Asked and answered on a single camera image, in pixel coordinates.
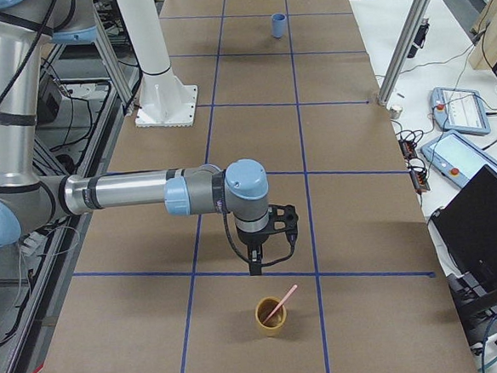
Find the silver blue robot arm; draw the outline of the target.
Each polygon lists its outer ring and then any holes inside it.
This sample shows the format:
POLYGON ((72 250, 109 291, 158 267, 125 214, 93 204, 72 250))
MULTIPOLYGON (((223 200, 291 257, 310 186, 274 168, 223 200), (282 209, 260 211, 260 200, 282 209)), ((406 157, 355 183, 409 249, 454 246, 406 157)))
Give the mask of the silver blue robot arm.
POLYGON ((274 208, 255 160, 91 178, 34 173, 41 49, 92 43, 97 35, 93 0, 0 0, 0 248, 63 216, 162 203, 171 215, 233 214, 247 247, 243 261, 261 273, 274 208))

